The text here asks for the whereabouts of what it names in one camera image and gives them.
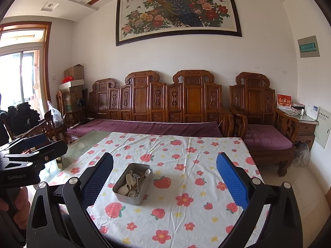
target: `cardboard box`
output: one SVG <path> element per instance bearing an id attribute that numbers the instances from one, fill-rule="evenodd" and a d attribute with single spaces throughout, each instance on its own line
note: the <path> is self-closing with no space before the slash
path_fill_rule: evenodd
<path id="1" fill-rule="evenodd" d="M 77 64 L 74 67 L 70 67 L 69 69 L 64 71 L 64 77 L 71 76 L 74 80 L 84 79 L 84 66 Z"/>
<path id="2" fill-rule="evenodd" d="M 64 101 L 65 112 L 72 112 L 80 110 L 77 105 L 77 100 L 83 97 L 82 86 L 75 86 L 61 90 Z"/>
<path id="3" fill-rule="evenodd" d="M 84 85 L 84 79 L 81 80 L 72 80 L 67 83 L 59 85 L 59 90 L 65 89 L 65 88 L 71 88 L 75 86 L 81 86 Z"/>

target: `blue padded grip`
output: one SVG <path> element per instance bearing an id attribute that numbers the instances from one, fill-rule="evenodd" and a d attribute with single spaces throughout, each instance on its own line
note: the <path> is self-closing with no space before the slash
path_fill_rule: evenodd
<path id="1" fill-rule="evenodd" d="M 226 184 L 234 202 L 245 210 L 249 204 L 248 189 L 235 170 L 235 166 L 225 153 L 217 156 L 216 167 Z"/>
<path id="2" fill-rule="evenodd" d="M 94 171 L 93 175 L 89 178 L 84 188 L 82 189 L 83 209 L 87 209 L 88 206 L 93 205 L 99 196 L 100 191 L 102 190 L 105 182 L 113 170 L 113 156 L 109 153 L 106 153 L 94 167 L 97 167 L 97 169 Z"/>

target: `picture frame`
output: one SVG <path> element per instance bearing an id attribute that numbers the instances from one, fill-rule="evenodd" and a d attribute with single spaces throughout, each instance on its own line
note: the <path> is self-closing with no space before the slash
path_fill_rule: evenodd
<path id="1" fill-rule="evenodd" d="M 242 37 L 234 0 L 118 0 L 116 46 L 162 36 Z"/>

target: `floral tablecloth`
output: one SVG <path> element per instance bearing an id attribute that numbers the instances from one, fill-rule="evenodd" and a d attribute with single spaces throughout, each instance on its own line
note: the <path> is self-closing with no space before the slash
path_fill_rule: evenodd
<path id="1" fill-rule="evenodd" d="M 64 184 L 96 164 L 104 152 L 114 169 L 94 206 L 88 207 L 100 232 L 128 247 L 218 247 L 242 208 L 237 206 L 216 169 L 225 152 L 250 177 L 261 178 L 240 138 L 196 138 L 112 132 L 61 172 L 50 185 Z M 150 164 L 153 181 L 141 205 L 119 202 L 112 187 L 129 163 Z M 256 242 L 266 219 L 264 207 L 247 246 Z"/>

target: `table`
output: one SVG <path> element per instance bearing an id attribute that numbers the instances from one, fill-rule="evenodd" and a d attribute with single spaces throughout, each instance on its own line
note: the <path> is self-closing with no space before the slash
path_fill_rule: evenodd
<path id="1" fill-rule="evenodd" d="M 289 110 L 283 110 L 285 114 L 288 116 L 294 117 L 299 121 L 299 132 L 297 133 L 297 136 L 294 139 L 294 143 L 299 143 L 299 142 L 306 142 L 308 144 L 309 150 L 312 149 L 312 144 L 314 143 L 315 139 L 315 128 L 318 125 L 318 121 L 310 118 L 307 115 L 299 115 L 297 113 L 294 113 Z"/>

